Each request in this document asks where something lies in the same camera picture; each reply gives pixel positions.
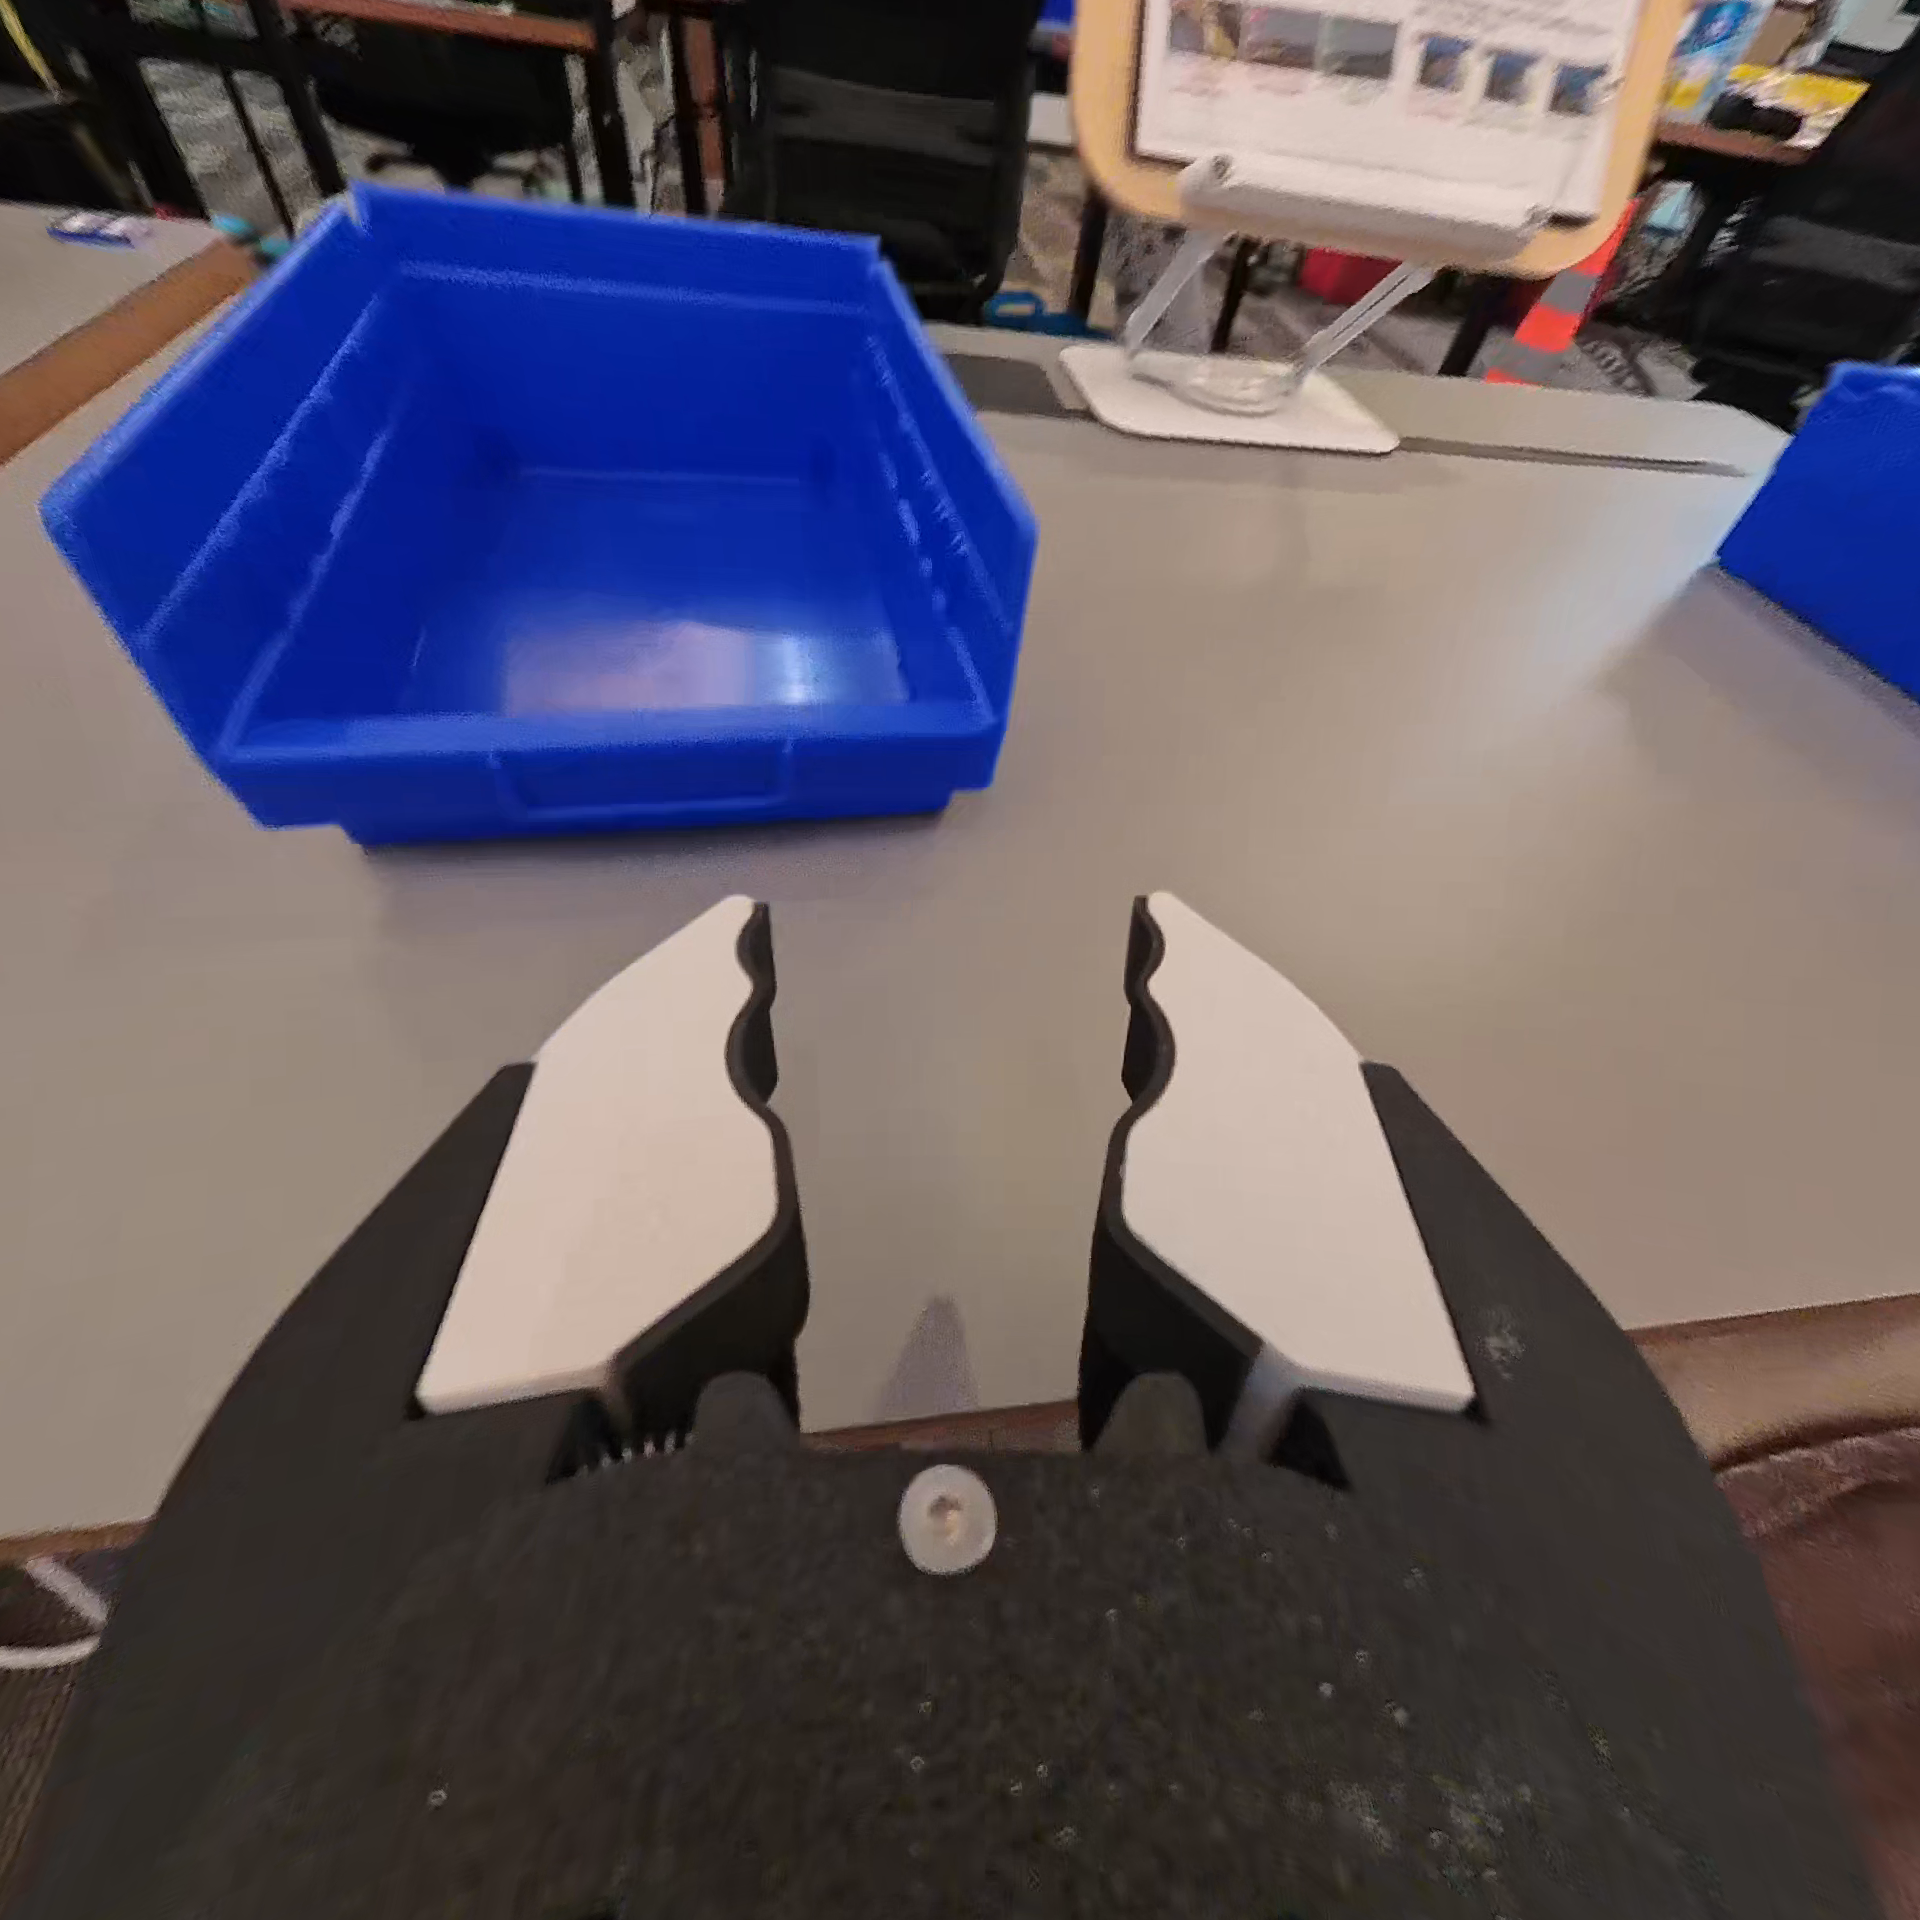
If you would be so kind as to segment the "black office chair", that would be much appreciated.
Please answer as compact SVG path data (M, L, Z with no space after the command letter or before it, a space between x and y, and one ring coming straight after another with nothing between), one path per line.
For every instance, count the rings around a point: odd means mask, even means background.
M871 236L925 319L981 325L1020 235L1041 12L743 5L754 97L716 214Z
M1804 166L1765 187L1692 311L1695 401L1793 433L1839 363L1918 331L1918 36Z

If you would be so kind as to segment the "wooden board with instruction sheet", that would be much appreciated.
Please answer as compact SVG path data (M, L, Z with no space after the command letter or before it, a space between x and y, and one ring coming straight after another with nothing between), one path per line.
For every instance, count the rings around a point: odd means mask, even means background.
M1542 281L1625 218L1684 5L1072 5L1076 150L1108 206Z

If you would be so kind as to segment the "orange grey striped cone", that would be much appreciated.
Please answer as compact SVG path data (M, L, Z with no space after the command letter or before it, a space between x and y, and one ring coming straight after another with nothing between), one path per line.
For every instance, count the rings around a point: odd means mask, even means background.
M1501 297L1497 325L1480 349L1482 384L1543 389L1570 357L1580 328L1606 292L1618 253L1637 214L1626 201L1613 231L1580 262L1543 284L1525 284Z

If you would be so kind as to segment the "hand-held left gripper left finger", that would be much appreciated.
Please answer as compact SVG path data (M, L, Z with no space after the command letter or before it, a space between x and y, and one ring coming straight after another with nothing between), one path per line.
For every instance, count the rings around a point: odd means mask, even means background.
M732 895L547 1038L417 1378L426 1415L593 1395L631 1438L682 1438L732 1374L797 1412L772 995L770 911Z

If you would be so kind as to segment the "blue plastic bin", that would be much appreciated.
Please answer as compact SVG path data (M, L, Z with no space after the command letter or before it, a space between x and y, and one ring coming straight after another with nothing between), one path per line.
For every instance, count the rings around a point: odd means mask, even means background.
M987 789L1031 507L874 236L359 184L42 497L260 828Z
M1918 700L1918 372L1837 367L1715 561Z

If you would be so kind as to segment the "grey table with wooden edge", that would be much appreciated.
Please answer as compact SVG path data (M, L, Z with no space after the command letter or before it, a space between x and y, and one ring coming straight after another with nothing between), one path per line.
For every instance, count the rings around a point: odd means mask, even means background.
M62 207L1 207L1 460L43 440L244 295L248 248L204 222L132 222L125 245L58 240Z

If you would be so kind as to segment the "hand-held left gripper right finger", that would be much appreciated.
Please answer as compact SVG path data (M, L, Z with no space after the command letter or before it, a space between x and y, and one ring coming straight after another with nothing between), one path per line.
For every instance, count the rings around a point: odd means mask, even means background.
M1121 1110L1092 1207L1080 1450L1354 1460L1475 1438L1479 1387L1357 1045L1173 894L1121 961Z

